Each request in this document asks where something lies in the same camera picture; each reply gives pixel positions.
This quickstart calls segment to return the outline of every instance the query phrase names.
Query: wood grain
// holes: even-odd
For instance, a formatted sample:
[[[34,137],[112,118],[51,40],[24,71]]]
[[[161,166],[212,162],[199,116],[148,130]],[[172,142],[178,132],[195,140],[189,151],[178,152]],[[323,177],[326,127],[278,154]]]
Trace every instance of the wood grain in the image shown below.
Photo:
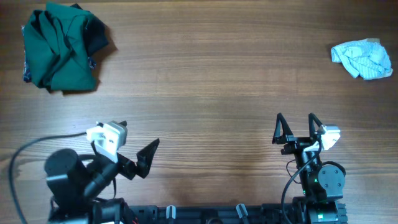
[[[95,55],[97,91],[82,94],[22,81],[21,25],[43,3],[0,4],[0,223],[19,223],[6,176],[12,153],[95,121],[128,121],[121,153],[130,158],[160,138],[145,180],[118,177],[117,197],[130,205],[279,203],[291,159],[271,144],[279,112],[298,136],[308,134],[311,112],[340,127],[342,138],[322,160],[347,169],[341,201],[350,223],[398,223],[398,78],[354,79],[330,60],[336,44],[378,37],[397,68],[396,2],[81,3],[113,40]],[[49,141],[17,160],[29,223],[46,221],[44,160],[63,147],[91,151],[84,138]],[[292,185],[287,201],[300,194]]]

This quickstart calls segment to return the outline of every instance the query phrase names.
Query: green cloth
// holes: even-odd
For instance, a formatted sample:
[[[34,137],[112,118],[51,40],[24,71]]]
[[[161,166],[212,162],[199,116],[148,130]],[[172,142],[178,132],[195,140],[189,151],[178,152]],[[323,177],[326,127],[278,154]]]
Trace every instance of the green cloth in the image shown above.
[[[93,18],[88,11],[55,3],[33,11],[24,29],[33,84],[51,90],[94,90],[83,40]]]

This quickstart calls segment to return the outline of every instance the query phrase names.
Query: crumpled cloth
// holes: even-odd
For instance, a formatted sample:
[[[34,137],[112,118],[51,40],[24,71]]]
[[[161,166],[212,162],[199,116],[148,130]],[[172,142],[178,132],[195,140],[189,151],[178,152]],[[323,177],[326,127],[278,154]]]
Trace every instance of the crumpled cloth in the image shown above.
[[[354,77],[365,80],[389,77],[391,61],[379,39],[368,38],[339,44],[331,49],[331,61],[342,63]]]

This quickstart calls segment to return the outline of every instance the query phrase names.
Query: folded clothing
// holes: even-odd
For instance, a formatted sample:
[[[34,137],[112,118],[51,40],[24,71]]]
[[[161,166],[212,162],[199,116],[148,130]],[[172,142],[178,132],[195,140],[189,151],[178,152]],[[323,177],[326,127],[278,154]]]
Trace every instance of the folded clothing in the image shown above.
[[[50,90],[94,90],[83,32],[94,15],[74,7],[47,3],[24,27],[26,60],[32,83]]]
[[[342,63],[354,78],[360,75],[365,80],[372,80],[392,74],[390,58],[379,39],[339,44],[331,49],[331,61]]]

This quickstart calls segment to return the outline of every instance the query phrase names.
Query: cable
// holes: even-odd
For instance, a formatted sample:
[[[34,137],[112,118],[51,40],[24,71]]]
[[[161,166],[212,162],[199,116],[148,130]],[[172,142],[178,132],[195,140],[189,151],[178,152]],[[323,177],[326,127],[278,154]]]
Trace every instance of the cable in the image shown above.
[[[15,162],[16,157],[17,157],[17,156],[19,155],[19,153],[21,153],[23,150],[25,150],[26,148],[28,148],[29,146],[31,146],[31,145],[33,145],[33,144],[35,144],[35,143],[38,143],[38,142],[41,142],[41,141],[45,141],[45,140],[51,140],[51,139],[73,138],[73,137],[78,137],[78,136],[82,136],[82,135],[85,135],[85,134],[86,134],[86,132],[77,133],[77,134],[67,134],[67,135],[61,135],[61,136],[47,136],[47,137],[38,138],[38,139],[35,139],[35,140],[33,140],[33,141],[31,141],[31,142],[28,142],[27,144],[21,146],[21,147],[12,155],[11,161],[10,161],[10,164],[9,164],[9,167],[8,167],[8,182],[9,182],[9,186],[10,186],[11,196],[12,196],[12,199],[13,199],[13,201],[14,201],[15,207],[16,207],[16,209],[17,209],[18,216],[19,216],[19,218],[21,219],[21,222],[22,222],[23,224],[27,224],[27,222],[26,222],[26,219],[25,219],[24,214],[22,213],[21,206],[19,205],[18,197],[17,197],[16,191],[15,191],[14,180],[12,179],[12,177],[13,177],[13,176],[12,176],[12,168],[14,167],[14,162]]]
[[[292,159],[291,161],[288,161],[287,163],[286,163],[286,171],[287,171],[287,173],[289,174],[289,176],[290,177],[292,177],[292,174],[290,174],[290,172],[289,172],[289,170],[288,170],[288,166],[289,166],[289,164],[291,163],[291,162],[293,162],[293,161],[296,161],[295,159]]]
[[[313,155],[313,157],[311,157],[311,159],[309,161],[307,161],[298,171],[296,171],[293,174],[293,176],[290,178],[290,180],[286,183],[284,191],[282,193],[282,198],[280,200],[280,203],[282,205],[282,214],[284,216],[285,221],[288,224],[292,224],[292,222],[287,217],[286,211],[285,211],[285,196],[286,196],[287,189],[289,188],[289,185],[293,182],[293,180],[296,178],[296,176],[299,175],[306,168],[306,166],[308,166],[321,153],[321,151],[322,151],[322,140],[320,138],[318,138],[318,142],[319,142],[319,149],[318,149],[317,153],[315,155]]]

